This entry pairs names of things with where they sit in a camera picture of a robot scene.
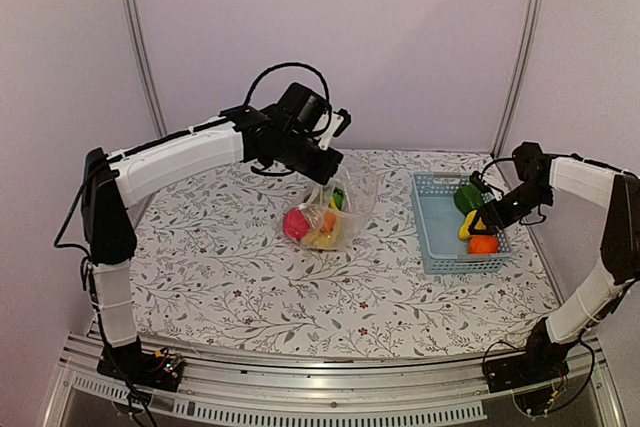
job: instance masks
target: white wall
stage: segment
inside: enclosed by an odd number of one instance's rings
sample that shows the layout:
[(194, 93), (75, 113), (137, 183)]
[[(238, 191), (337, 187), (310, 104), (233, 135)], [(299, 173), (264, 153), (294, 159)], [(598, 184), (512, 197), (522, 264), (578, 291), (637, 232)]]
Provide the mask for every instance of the white wall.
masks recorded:
[[(244, 100), (264, 68), (311, 63), (353, 124), (340, 145), (489, 151), (526, 0), (139, 0), (170, 130)], [(292, 79), (274, 74), (254, 106)]]
[(0, 424), (24, 427), (90, 318), (79, 254), (51, 247), (84, 155), (154, 134), (120, 0), (0, 0), (0, 42)]
[[(640, 173), (639, 0), (544, 0), (506, 152), (536, 140)], [(598, 253), (605, 212), (556, 195), (536, 233), (571, 292)], [(598, 328), (630, 425), (640, 425), (640, 288)]]

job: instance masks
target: blue basket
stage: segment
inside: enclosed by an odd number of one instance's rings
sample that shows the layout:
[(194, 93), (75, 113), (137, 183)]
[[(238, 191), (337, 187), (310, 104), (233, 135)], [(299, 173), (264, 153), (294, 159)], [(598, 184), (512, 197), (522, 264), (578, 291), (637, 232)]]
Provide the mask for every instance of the blue basket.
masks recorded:
[(414, 172), (411, 202), (424, 271), (427, 274), (472, 274), (496, 272), (511, 258), (513, 251), (506, 234), (500, 231), (498, 254), (468, 253), (468, 242), (458, 239), (465, 220), (453, 202), (453, 194), (469, 183), (469, 174)]

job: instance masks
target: floral pattern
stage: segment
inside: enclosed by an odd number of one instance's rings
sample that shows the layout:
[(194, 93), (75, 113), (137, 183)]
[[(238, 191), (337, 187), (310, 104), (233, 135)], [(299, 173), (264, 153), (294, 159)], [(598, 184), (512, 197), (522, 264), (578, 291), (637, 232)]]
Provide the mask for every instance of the floral pattern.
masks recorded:
[[(280, 232), (304, 189), (235, 164), (159, 192), (132, 262), (141, 332), (264, 352), (416, 357), (519, 343), (557, 307), (528, 231), (507, 231), (497, 273), (425, 275), (409, 198), (413, 171), (481, 168), (486, 155), (351, 151), (381, 176), (376, 209), (346, 252), (305, 251)], [(488, 174), (504, 186), (497, 171)]]

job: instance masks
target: clear plastic bag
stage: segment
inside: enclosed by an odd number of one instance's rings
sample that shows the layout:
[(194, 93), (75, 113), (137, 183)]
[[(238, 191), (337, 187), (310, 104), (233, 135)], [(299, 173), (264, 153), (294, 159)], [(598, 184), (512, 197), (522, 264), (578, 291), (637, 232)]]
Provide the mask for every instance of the clear plastic bag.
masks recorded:
[(327, 185), (310, 183), (284, 215), (284, 234), (306, 249), (343, 250), (371, 216), (378, 176), (360, 159), (345, 155)]

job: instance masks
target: leaf pattern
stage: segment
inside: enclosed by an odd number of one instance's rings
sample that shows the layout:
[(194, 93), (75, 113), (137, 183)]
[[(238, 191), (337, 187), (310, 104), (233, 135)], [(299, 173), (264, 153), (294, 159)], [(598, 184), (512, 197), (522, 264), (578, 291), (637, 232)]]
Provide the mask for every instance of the leaf pattern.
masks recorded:
[[(132, 262), (141, 332), (263, 352), (428, 357), (521, 343), (557, 308), (524, 227), (500, 272), (425, 275), (409, 198), (413, 171), (467, 171), (486, 155), (350, 151), (381, 176), (376, 209), (347, 252), (305, 251), (280, 233), (307, 185), (235, 164), (159, 192)], [(501, 178), (487, 174), (504, 187)]]

